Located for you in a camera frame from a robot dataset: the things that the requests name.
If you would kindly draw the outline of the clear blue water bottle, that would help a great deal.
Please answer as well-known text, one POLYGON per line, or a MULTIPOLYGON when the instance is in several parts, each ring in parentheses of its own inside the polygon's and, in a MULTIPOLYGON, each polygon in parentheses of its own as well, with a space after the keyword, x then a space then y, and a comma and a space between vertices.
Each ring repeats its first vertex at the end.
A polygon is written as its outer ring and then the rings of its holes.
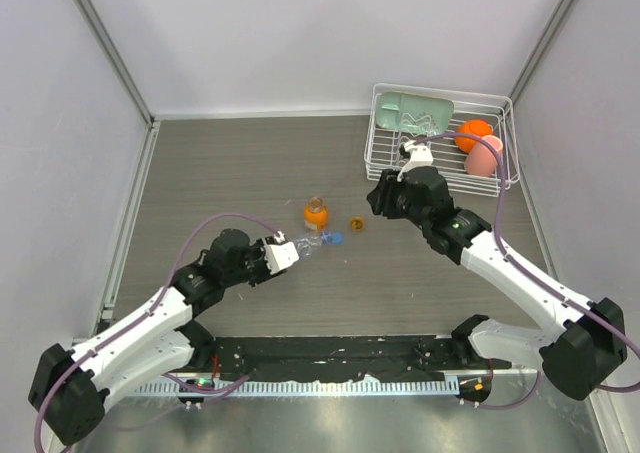
POLYGON ((329 232, 333 231, 308 232, 307 234, 295 239, 293 244, 299 258, 301 260, 306 260, 324 246, 339 246, 332 245, 327 242, 327 234, 329 232))

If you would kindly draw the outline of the blue bottle cap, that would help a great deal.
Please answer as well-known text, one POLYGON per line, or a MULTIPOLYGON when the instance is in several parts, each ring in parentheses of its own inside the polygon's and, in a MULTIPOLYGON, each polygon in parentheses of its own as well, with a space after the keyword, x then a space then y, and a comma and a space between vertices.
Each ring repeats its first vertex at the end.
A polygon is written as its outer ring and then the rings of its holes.
POLYGON ((327 242, 332 245, 340 245, 343 242, 343 235, 339 232, 329 232, 327 242))

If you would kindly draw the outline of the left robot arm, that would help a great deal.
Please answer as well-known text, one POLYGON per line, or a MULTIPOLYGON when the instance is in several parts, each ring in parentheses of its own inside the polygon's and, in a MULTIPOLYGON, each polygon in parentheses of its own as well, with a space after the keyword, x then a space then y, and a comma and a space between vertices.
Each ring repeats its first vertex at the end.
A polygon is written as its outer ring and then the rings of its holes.
POLYGON ((28 394, 38 413, 36 449, 43 449, 44 427, 69 448, 142 384, 175 369, 205 370, 214 338, 197 316, 219 303, 227 289, 257 286, 298 259, 296 246, 282 232, 252 241, 241 230, 226 229, 122 320, 71 348, 59 343, 47 348, 28 394))

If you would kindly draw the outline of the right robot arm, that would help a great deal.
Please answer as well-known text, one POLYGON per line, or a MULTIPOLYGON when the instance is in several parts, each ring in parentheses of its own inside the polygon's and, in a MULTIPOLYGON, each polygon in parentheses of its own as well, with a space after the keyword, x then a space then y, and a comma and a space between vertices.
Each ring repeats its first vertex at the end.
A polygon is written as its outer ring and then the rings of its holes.
POLYGON ((587 398, 628 357, 624 314, 560 284, 496 235, 476 213, 455 206, 432 166, 387 169, 366 200, 373 214, 416 226, 427 244, 495 286, 536 323, 523 328, 474 315, 454 331, 451 353, 465 368, 484 359, 535 369, 565 396, 587 398))

